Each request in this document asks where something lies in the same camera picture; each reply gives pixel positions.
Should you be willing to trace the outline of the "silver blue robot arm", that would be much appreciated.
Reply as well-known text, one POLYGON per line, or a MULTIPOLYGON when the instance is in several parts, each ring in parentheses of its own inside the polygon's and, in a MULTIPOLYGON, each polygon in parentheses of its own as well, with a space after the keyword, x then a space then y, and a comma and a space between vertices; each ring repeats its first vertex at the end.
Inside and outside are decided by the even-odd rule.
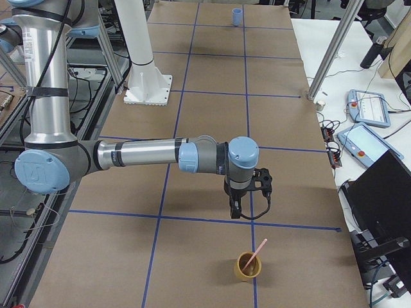
POLYGON ((190 173, 223 175, 231 218, 242 217, 241 198, 263 176, 259 148, 248 137, 216 142, 212 137, 107 143, 79 141, 71 131, 66 37, 96 37, 96 1, 12 1, 22 31, 31 132, 15 161, 15 174, 29 190, 51 194, 82 177, 110 169, 178 164, 190 173))

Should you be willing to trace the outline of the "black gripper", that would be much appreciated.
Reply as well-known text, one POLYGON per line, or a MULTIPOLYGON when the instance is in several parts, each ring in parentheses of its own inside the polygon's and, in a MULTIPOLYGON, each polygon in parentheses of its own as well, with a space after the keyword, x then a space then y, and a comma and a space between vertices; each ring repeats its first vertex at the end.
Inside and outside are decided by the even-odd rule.
POLYGON ((226 195, 229 197, 231 219, 241 218, 241 199, 254 189, 252 180, 246 182, 236 182, 234 180, 225 179, 223 188, 226 195))

